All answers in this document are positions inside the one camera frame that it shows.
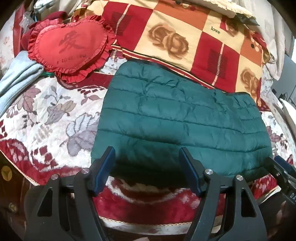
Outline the person's right hand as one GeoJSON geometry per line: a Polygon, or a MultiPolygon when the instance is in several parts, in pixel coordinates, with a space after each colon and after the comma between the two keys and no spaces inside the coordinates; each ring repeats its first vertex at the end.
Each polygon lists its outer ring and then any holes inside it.
{"type": "Polygon", "coordinates": [[[284,201],[280,206],[280,210],[276,214],[276,228],[277,229],[281,228],[281,226],[284,224],[286,217],[288,216],[287,208],[288,208],[288,204],[286,201],[284,201]]]}

